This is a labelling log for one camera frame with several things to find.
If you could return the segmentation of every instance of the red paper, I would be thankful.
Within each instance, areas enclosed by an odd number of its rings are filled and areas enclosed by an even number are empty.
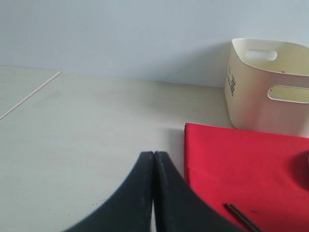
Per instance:
[[[309,139],[186,124],[185,178],[222,216],[234,204],[266,232],[309,231]]]

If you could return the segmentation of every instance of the black curved object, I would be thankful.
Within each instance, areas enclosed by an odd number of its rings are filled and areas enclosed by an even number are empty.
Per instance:
[[[153,152],[142,152],[119,189],[66,232],[149,232],[153,168]]]
[[[191,190],[168,153],[155,152],[154,159],[153,199],[157,232],[243,232]]]

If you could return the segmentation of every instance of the white plastic basket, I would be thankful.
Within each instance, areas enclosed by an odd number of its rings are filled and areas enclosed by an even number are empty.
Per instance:
[[[309,137],[309,48],[233,39],[225,83],[238,129]]]

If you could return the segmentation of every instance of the white wall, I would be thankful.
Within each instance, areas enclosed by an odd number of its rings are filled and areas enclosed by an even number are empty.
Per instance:
[[[0,3],[1,65],[222,87],[236,37],[309,45],[309,1]]]

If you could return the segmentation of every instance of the basket handle opening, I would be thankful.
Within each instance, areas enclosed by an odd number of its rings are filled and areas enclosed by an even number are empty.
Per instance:
[[[277,59],[278,53],[276,51],[268,51],[262,49],[248,49],[246,51],[246,58],[274,61]]]
[[[309,103],[309,88],[291,86],[273,86],[268,91],[271,100],[281,102]]]

